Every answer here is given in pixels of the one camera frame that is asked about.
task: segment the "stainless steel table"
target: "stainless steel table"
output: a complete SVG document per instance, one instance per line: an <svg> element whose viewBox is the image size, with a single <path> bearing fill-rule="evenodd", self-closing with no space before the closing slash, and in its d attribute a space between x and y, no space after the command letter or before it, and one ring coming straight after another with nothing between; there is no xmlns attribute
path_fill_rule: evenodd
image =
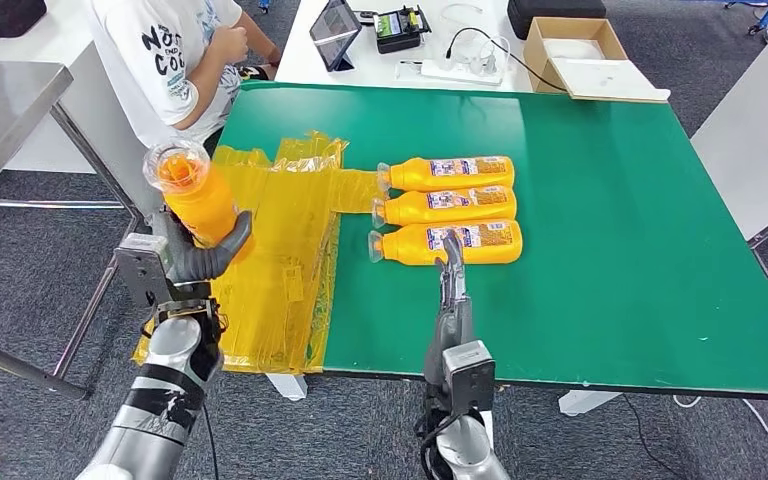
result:
<svg viewBox="0 0 768 480"><path fill-rule="evenodd" d="M131 221L125 232L134 231L145 224L143 215L134 206L110 170L93 149L90 142L63 108L59 100L69 84L72 75L63 65L53 63L30 62L0 62L0 172L4 165L16 153L22 142L31 134L33 129L50 114L60 128L86 158L87 162L98 172L100 178L107 184L118 203L131 215ZM43 208L86 208L105 206L110 202L92 204L93 202L22 202L0 201L4 206L31 206ZM90 298L86 310L78 321L72 338L66 345L60 361L54 371L48 373L9 353L0 350L0 369L26 378L51 391L59 392L72 398L83 398L87 391L65 380L66 372L77 353L78 347L86 336L92 317L98 304L107 290L113 275L116 273L116 261L111 258L101 280Z"/></svg>

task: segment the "cardboard box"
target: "cardboard box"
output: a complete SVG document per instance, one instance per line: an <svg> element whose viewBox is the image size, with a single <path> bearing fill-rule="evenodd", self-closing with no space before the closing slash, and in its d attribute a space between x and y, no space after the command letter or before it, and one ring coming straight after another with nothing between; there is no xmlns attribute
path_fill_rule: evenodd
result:
<svg viewBox="0 0 768 480"><path fill-rule="evenodd" d="M611 23L602 18L535 17L523 58L573 98L663 103L669 96L634 66ZM533 73L528 76L535 92L559 92Z"/></svg>

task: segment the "gray carpet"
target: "gray carpet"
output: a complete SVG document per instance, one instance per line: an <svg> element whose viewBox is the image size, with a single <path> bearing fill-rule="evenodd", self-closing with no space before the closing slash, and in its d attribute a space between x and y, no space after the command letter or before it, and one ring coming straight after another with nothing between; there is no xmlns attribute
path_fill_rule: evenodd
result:
<svg viewBox="0 0 768 480"><path fill-rule="evenodd" d="M761 50L743 36L751 9L716 3L607 0L628 54L692 134ZM275 0L267 16L246 5L283 44L295 11ZM106 197L92 175L5 172L0 196ZM121 211L0 209L0 347L45 368L71 334L126 218ZM768 264L768 245L762 248ZM105 434L136 371L129 360L145 312L116 279L72 368L96 388L87 401L47 394L0 372L0 479L68 479ZM262 376L222 374L209 408L222 478L417 479L421 385L309 377L301 402ZM622 398L576 418L557 411L560 391L510 387L496 395L498 454L513 478L672 479L651 460ZM768 479L768 437L739 400L703 399L689 410L669 397L629 395L652 452L685 478ZM768 402L755 402L768 420ZM203 422L178 478L212 478Z"/></svg>

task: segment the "table leg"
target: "table leg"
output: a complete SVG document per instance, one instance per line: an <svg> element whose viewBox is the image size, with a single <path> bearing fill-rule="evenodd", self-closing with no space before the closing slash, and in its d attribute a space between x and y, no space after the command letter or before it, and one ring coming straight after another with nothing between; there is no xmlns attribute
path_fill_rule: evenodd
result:
<svg viewBox="0 0 768 480"><path fill-rule="evenodd" d="M69 137L69 140L75 144L75 147L81 152L81 155L84 156L90 166L92 166L96 173L98 173L98 176L107 185L107 188L113 192L113 195L119 200L119 203L128 210L131 217L139 220L139 223L144 224L145 221L143 215L134 205L134 201L131 200L131 197L129 197L127 193L125 193L125 190L119 185L116 177L113 176L113 173L110 172L110 169L107 168L107 165L105 165L101 157L98 156L98 153L92 147L90 141L84 133L81 132L81 129L75 121L72 120L72 117L69 116L69 112L63 108L63 105L59 101L51 107L51 116L63 130L63 133L65 133L66 136Z"/></svg>
<svg viewBox="0 0 768 480"><path fill-rule="evenodd" d="M49 375L43 370L23 361L18 358L9 355L0 350L0 369L5 372L12 373L13 375L30 380L37 385L47 388L52 392L62 393L67 397L80 400L87 395L87 391L81 387L72 385L71 383Z"/></svg>
<svg viewBox="0 0 768 480"><path fill-rule="evenodd" d="M558 406L561 408L561 413L574 417L579 413L587 413L618 395L622 394L595 390L570 390L558 399Z"/></svg>
<svg viewBox="0 0 768 480"><path fill-rule="evenodd" d="M113 280L113 276L116 275L116 256L110 257L110 261L107 262L107 268L104 269L104 273L101 275L101 280L95 287L90 302L87 304L87 308L84 309L83 315L78 320L78 327L72 333L72 338L69 339L69 343L66 344L66 349L63 351L63 355L60 356L60 360L54 367L54 376L57 378L63 378L66 376L66 372L72 365L72 360L75 359L75 354L78 353L78 347L81 342L84 341L84 337L89 330L90 322L92 322L95 316L96 310L98 310L98 304L101 303L101 299L104 297L104 292L107 291L107 287L110 285L110 281Z"/></svg>
<svg viewBox="0 0 768 480"><path fill-rule="evenodd" d="M484 430L487 431L487 439L490 440L490 448L493 448L493 411L486 410L481 413L481 419L484 420Z"/></svg>
<svg viewBox="0 0 768 480"><path fill-rule="evenodd" d="M125 208L115 200L7 200L4 198L0 198L0 207L63 210L121 210Z"/></svg>
<svg viewBox="0 0 768 480"><path fill-rule="evenodd" d="M307 382L304 380L304 375L267 373L266 377L284 398L295 402L307 397Z"/></svg>

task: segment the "tablet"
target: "tablet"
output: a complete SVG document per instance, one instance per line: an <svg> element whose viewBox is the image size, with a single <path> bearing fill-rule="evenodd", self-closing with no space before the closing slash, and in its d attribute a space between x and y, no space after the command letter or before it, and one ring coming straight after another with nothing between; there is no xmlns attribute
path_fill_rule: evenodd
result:
<svg viewBox="0 0 768 480"><path fill-rule="evenodd" d="M333 72L338 68L361 28L346 0L328 0L310 27L310 38L325 62L326 70Z"/></svg>

